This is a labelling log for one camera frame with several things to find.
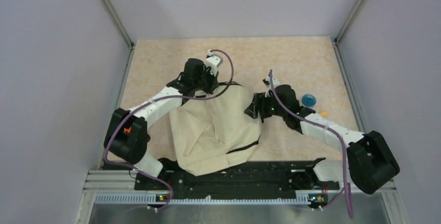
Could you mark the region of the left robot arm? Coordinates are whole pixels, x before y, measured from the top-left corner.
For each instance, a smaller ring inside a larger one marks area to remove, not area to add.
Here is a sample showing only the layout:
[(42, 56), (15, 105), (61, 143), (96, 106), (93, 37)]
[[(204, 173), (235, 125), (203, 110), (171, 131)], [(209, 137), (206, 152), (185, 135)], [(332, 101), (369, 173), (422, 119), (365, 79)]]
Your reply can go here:
[(133, 169), (147, 174), (147, 183), (154, 189), (166, 185), (163, 165), (147, 151), (148, 129), (170, 111), (179, 108), (197, 91), (212, 94), (219, 86), (220, 56), (212, 55), (202, 61), (190, 58), (179, 76), (166, 84), (155, 96), (128, 110), (116, 109), (106, 133), (104, 148), (121, 158)]

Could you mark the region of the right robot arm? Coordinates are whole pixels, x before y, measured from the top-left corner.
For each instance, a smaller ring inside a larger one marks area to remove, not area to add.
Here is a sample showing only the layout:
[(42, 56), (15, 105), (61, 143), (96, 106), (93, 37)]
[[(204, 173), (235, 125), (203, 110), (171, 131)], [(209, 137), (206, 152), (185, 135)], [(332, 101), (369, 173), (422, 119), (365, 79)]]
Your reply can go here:
[(400, 173), (381, 133), (375, 130), (363, 133), (325, 119), (302, 106), (289, 85), (255, 93), (244, 113), (261, 120), (281, 117), (288, 128), (315, 137), (342, 153), (342, 160), (323, 160), (305, 174), (305, 182), (312, 189), (320, 188), (326, 181), (347, 181), (362, 192), (373, 194)]

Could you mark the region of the blue lidded jar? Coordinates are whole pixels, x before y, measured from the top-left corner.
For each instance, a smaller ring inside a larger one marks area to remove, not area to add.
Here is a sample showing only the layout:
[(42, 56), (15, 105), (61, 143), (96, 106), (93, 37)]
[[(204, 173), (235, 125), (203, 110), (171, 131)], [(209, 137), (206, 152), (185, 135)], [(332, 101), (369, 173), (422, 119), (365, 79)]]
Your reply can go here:
[(304, 107), (312, 109), (317, 104), (317, 99), (312, 94), (304, 94), (301, 98), (301, 103)]

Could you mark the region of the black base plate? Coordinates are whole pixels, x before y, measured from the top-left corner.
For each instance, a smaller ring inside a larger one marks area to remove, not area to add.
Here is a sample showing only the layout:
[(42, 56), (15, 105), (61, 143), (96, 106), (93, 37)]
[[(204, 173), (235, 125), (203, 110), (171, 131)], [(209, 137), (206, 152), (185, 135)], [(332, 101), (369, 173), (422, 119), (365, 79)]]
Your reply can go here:
[(177, 200), (266, 200), (293, 199), (300, 190), (338, 190), (337, 182), (319, 181), (313, 171), (314, 161), (250, 161), (202, 176), (180, 168), (175, 161), (160, 159), (163, 170), (159, 180), (138, 174), (135, 190), (167, 191), (172, 188)]

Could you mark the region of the beige canvas backpack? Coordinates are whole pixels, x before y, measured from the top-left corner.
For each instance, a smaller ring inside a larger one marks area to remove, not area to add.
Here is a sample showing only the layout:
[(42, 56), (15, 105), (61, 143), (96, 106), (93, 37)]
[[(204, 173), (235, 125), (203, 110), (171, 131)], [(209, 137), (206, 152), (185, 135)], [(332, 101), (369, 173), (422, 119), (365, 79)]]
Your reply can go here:
[(208, 100), (189, 100), (170, 112), (178, 166), (202, 176), (245, 163), (257, 148), (261, 122), (245, 114), (253, 94), (232, 84)]

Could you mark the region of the orange tape dispenser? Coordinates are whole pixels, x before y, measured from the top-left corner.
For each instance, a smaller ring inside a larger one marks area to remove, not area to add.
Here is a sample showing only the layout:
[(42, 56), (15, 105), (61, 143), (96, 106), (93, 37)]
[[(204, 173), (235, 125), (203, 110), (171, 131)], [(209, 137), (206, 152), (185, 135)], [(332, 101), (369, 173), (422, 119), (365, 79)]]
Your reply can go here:
[(132, 130), (132, 127), (124, 128), (124, 129), (123, 129), (123, 132), (126, 133), (126, 134), (130, 134), (130, 133), (131, 133), (131, 130)]

